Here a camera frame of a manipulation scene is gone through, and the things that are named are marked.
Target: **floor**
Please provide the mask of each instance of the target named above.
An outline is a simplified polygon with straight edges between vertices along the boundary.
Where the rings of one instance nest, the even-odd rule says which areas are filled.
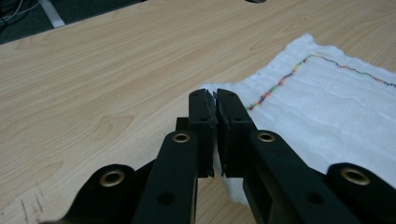
[[[0,45],[53,29],[38,1],[0,0]],[[141,0],[51,0],[65,24],[139,2]]]

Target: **light wood tabletop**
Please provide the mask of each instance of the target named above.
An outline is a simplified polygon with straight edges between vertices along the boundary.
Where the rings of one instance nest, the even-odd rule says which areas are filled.
[[[0,223],[61,218],[99,168],[155,159],[191,91],[304,33],[396,71],[391,0],[148,0],[0,46]],[[255,223],[218,177],[198,190],[197,223]]]

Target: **folded towel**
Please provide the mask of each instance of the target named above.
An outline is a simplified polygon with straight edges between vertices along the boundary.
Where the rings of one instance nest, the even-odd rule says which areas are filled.
[[[395,73],[305,34],[245,80],[202,88],[237,93],[257,128],[278,133],[311,168],[350,162],[396,188]],[[246,203],[242,182],[227,181]]]

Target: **bolt hole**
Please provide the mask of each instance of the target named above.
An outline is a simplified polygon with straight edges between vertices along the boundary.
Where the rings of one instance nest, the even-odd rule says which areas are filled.
[[[357,185],[365,186],[370,184],[370,178],[356,169],[352,169],[348,167],[343,168],[341,170],[341,176],[345,178],[347,181]]]
[[[263,141],[263,142],[274,142],[275,141],[275,137],[269,133],[259,133],[257,135],[257,138],[259,138],[259,140]]]
[[[190,136],[185,133],[177,133],[173,136],[173,140],[177,143],[185,143],[190,140]]]
[[[171,192],[162,192],[157,197],[157,202],[160,205],[165,205],[165,206],[171,204],[174,200],[175,200],[175,196]]]
[[[105,187],[105,188],[110,188],[117,186],[122,182],[122,180],[125,178],[125,174],[122,170],[112,170],[112,171],[107,171],[102,175],[100,178],[100,184]]]
[[[266,0],[245,0],[245,1],[247,1],[249,3],[259,4],[259,3],[264,3]]]
[[[314,204],[323,204],[324,203],[324,198],[320,196],[317,192],[314,191],[309,191],[306,193],[305,198],[310,202]]]

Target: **colorful stitching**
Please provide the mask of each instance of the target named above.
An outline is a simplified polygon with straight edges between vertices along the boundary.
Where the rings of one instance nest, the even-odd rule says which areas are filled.
[[[317,58],[320,58],[320,59],[325,60],[326,62],[334,63],[334,64],[337,66],[337,68],[340,68],[340,69],[347,69],[347,70],[349,70],[349,71],[356,72],[356,73],[359,74],[359,75],[368,76],[368,77],[372,78],[372,79],[375,80],[375,81],[378,81],[378,82],[383,83],[383,84],[386,85],[386,86],[391,86],[391,87],[396,88],[396,84],[387,82],[387,81],[385,81],[385,80],[382,80],[382,79],[380,79],[380,78],[378,78],[378,77],[375,77],[375,76],[371,75],[370,73],[361,72],[361,71],[359,71],[359,70],[357,70],[357,69],[355,69],[355,68],[351,68],[351,67],[348,67],[348,66],[346,66],[346,65],[341,65],[341,64],[339,64],[338,62],[333,61],[333,60],[330,60],[330,59],[328,59],[328,58],[325,58],[325,57],[323,57],[323,56],[321,56],[321,55],[310,54],[310,55],[308,55],[306,58],[304,58],[301,62],[297,63],[297,64],[294,66],[293,70],[292,70],[289,74],[283,76],[275,86],[271,87],[269,91],[267,91],[265,94],[263,94],[262,96],[260,96],[260,100],[259,100],[258,102],[254,103],[254,104],[252,104],[252,105],[250,105],[250,106],[247,106],[246,109],[247,109],[247,110],[253,110],[254,107],[255,107],[256,105],[261,105],[262,102],[263,102],[268,96],[270,96],[271,93],[272,93],[274,90],[276,90],[278,87],[282,86],[283,83],[285,82],[285,80],[286,80],[288,77],[294,76],[295,73],[296,73],[296,71],[301,67],[301,65],[305,64],[305,63],[306,63],[310,58],[312,58],[312,57],[317,57]]]

